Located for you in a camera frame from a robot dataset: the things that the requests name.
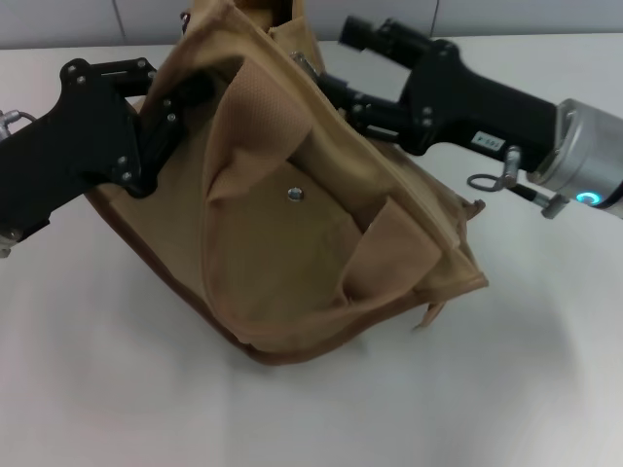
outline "white wall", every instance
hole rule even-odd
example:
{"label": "white wall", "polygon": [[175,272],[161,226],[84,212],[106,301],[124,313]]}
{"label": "white wall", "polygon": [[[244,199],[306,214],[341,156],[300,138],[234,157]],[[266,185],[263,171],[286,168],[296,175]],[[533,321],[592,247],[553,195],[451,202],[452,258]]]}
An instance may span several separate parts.
{"label": "white wall", "polygon": [[[3,0],[0,49],[172,44],[193,0]],[[307,0],[320,39],[347,15],[399,18],[435,35],[623,31],[620,0]]]}

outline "canvas bag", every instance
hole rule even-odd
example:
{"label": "canvas bag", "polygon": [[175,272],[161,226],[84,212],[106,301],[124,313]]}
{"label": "canvas bag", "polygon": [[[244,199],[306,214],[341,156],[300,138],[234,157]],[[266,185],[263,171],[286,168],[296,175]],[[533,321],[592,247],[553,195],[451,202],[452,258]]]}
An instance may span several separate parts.
{"label": "canvas bag", "polygon": [[[465,240],[483,207],[392,146],[366,140],[290,57],[320,70],[300,1],[196,0],[141,112],[209,70],[217,98],[134,199],[92,205],[154,272],[231,343],[265,364],[309,360],[370,326],[484,287]],[[303,199],[294,202],[291,189]]]}

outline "metal rivet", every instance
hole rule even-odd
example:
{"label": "metal rivet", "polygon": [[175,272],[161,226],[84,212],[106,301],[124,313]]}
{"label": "metal rivet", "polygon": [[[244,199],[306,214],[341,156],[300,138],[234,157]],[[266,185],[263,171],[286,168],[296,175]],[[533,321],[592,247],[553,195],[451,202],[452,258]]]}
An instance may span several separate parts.
{"label": "metal rivet", "polygon": [[305,194],[300,188],[294,187],[288,190],[288,199],[290,199],[291,201],[302,201],[304,196]]}

